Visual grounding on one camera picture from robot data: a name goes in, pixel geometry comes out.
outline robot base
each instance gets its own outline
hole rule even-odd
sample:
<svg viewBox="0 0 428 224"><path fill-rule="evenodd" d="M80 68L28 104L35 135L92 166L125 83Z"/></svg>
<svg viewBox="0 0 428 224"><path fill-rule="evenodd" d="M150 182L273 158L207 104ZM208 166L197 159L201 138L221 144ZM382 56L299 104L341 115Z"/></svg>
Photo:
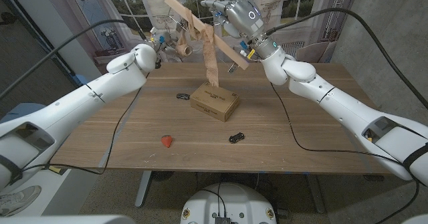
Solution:
<svg viewBox="0 0 428 224"><path fill-rule="evenodd" d="M205 189L217 193L218 188L219 184L214 184ZM272 205L257 191L237 183L221 183L219 195L225 202L227 219L217 218L216 221L217 195L198 191L183 207L180 224L276 224ZM223 203L219 201L220 217L224 217Z"/></svg>

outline wall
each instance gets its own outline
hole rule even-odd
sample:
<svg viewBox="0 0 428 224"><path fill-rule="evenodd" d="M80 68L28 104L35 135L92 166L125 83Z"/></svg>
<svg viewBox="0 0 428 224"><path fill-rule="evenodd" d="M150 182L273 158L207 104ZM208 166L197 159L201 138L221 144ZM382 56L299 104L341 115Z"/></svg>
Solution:
<svg viewBox="0 0 428 224"><path fill-rule="evenodd" d="M72 32L49 0L18 1L53 46L58 46L72 36ZM77 40L72 41L60 50L60 54L76 74L82 74L88 80L101 76L92 59Z"/></svg>
<svg viewBox="0 0 428 224"><path fill-rule="evenodd" d="M0 12L10 12L0 0ZM20 21L0 25L0 91L46 55ZM52 60L17 85L0 101L0 119L22 102L51 104L75 88Z"/></svg>
<svg viewBox="0 0 428 224"><path fill-rule="evenodd" d="M409 81L428 98L428 0L355 0L360 14ZM384 112L428 124L428 111L400 81L368 33L346 20L332 61L341 63Z"/></svg>

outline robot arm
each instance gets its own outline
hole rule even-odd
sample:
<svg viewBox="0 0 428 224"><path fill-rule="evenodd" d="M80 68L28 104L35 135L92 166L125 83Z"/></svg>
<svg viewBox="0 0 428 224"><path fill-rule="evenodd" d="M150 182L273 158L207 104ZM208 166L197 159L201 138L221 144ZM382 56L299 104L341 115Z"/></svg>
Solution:
<svg viewBox="0 0 428 224"><path fill-rule="evenodd" d="M32 177L41 167L20 170L47 163L68 135L106 103L141 88L146 83L141 70L154 70L155 61L155 50L139 44L112 60L107 74L37 112L0 124L0 193Z"/></svg>
<svg viewBox="0 0 428 224"><path fill-rule="evenodd" d="M232 24L263 59L268 80L287 82L291 92L318 103L347 127L368 152L397 160L375 157L385 168L404 180L413 175L428 185L428 127L418 122L373 110L316 74L314 66L297 62L264 33L260 10L251 0L201 2Z"/></svg>

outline wooden table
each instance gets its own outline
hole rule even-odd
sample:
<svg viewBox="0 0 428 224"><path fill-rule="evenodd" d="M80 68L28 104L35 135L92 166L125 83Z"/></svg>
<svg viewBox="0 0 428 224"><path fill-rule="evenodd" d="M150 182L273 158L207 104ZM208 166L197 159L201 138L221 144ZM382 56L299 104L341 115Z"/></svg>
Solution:
<svg viewBox="0 0 428 224"><path fill-rule="evenodd" d="M261 64L228 74L219 64L220 86L240 95L241 104L227 122L190 107L178 93L193 93L206 79L201 63L164 63L153 71L114 143L108 168L153 171L267 173L388 173L371 156L310 152L292 137L281 102ZM320 76L361 102L375 107L340 64L314 64ZM290 114L299 143L306 148L364 150L316 103L276 86ZM86 168L102 165L113 129L135 92L107 104L78 127L51 162ZM242 132L245 140L230 144ZM166 148L161 137L170 134Z"/></svg>

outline small cardboard box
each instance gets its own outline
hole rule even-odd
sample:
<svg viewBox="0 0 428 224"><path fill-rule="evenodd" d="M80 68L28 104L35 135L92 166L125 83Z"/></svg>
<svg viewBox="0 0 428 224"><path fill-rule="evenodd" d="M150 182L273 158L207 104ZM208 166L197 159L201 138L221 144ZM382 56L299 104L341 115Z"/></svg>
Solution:
<svg viewBox="0 0 428 224"><path fill-rule="evenodd" d="M239 96L229 90L213 87L209 82L205 82L190 95L190 105L201 112L226 122L239 105Z"/></svg>

